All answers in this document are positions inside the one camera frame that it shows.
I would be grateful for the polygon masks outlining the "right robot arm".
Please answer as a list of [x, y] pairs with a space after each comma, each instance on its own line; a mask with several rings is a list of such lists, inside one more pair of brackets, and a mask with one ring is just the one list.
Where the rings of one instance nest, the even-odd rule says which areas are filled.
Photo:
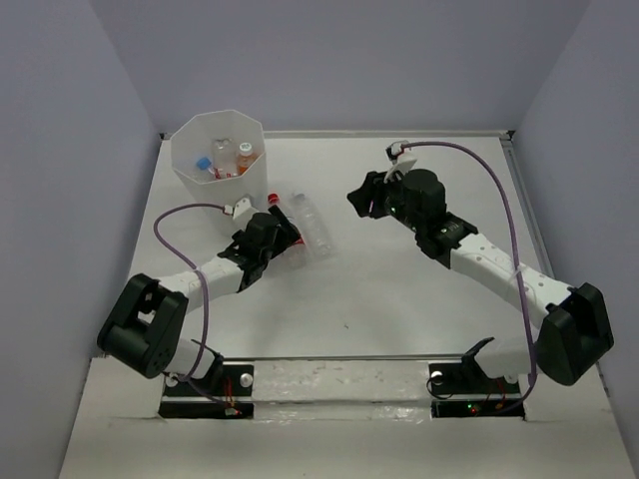
[[533, 372], [570, 386], [612, 348], [613, 332], [597, 287], [588, 282], [571, 286], [515, 264], [448, 210], [445, 187], [435, 173], [369, 172], [346, 198], [362, 218], [394, 218], [413, 232], [426, 256], [527, 312], [531, 326], [523, 337], [483, 338], [463, 354], [459, 378], [467, 389], [481, 391], [495, 379]]

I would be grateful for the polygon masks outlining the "orange tea bottle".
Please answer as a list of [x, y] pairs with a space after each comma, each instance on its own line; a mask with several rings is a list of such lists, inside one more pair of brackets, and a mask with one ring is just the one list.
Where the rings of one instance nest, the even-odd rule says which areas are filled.
[[254, 146], [250, 142], [243, 142], [238, 145], [236, 165], [239, 175], [243, 175], [251, 165], [259, 157], [259, 154], [254, 149]]

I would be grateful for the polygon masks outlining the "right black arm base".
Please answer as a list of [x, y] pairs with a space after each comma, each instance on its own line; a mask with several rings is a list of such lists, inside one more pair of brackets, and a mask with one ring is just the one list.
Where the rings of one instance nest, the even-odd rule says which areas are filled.
[[460, 362], [429, 363], [426, 390], [434, 419], [525, 418], [518, 384], [472, 372]]

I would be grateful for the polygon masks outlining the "clear unlabelled crushed bottle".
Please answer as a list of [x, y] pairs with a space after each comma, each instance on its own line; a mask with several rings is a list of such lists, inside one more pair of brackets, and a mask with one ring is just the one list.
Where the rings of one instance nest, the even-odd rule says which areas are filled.
[[291, 207], [296, 225], [305, 244], [316, 258], [328, 258], [333, 253], [333, 242], [325, 221], [315, 203], [303, 193], [293, 193]]

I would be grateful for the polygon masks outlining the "white octagonal plastic bin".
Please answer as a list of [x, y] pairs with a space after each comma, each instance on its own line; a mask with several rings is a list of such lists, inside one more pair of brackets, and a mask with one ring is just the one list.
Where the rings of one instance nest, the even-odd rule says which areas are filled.
[[[229, 138], [236, 145], [250, 142], [259, 154], [243, 174], [201, 183], [194, 179], [195, 162], [208, 157], [214, 163], [214, 140]], [[171, 165], [197, 203], [231, 205], [250, 197], [254, 207], [268, 206], [268, 169], [263, 127], [257, 120], [235, 110], [199, 114], [183, 125], [170, 140]]]

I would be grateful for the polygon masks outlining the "red cap red label bottle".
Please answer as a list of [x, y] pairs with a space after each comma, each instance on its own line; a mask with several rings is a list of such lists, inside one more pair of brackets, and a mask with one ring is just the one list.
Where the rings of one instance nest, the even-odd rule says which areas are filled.
[[287, 269], [294, 270], [302, 268], [307, 264], [308, 251], [304, 238], [302, 236], [302, 231], [296, 224], [296, 219], [291, 206], [288, 202], [284, 201], [277, 193], [268, 194], [268, 203], [270, 206], [277, 206], [299, 234], [299, 238], [283, 252], [281, 258], [287, 264]]

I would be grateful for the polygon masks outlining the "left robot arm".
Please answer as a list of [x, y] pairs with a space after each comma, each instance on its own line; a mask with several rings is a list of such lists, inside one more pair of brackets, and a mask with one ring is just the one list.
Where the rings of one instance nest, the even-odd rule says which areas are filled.
[[248, 289], [302, 238], [277, 206], [261, 212], [243, 199], [217, 210], [236, 228], [230, 245], [197, 265], [163, 239], [187, 270], [161, 278], [131, 276], [97, 336], [103, 352], [142, 376], [173, 376], [201, 394], [219, 387], [224, 364], [206, 345], [212, 301]]

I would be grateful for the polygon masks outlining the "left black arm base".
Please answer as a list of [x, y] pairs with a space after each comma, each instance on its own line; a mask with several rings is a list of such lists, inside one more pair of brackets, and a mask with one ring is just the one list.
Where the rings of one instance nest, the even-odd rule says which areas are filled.
[[254, 383], [254, 365], [237, 361], [226, 362], [220, 377], [211, 380], [166, 377], [158, 413], [165, 419], [252, 419]]

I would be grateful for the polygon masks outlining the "clear bottle blue cap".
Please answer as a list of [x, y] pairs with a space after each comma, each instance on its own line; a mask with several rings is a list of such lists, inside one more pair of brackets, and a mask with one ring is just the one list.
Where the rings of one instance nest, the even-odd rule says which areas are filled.
[[194, 179], [201, 183], [211, 182], [216, 179], [214, 164], [208, 157], [202, 157], [195, 162]]

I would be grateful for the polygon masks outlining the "crushed red cap cola bottle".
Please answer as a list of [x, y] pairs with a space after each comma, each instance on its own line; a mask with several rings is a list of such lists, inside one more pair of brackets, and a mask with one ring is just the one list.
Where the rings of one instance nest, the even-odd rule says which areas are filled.
[[236, 145], [231, 139], [214, 140], [213, 157], [217, 179], [228, 179], [238, 175]]

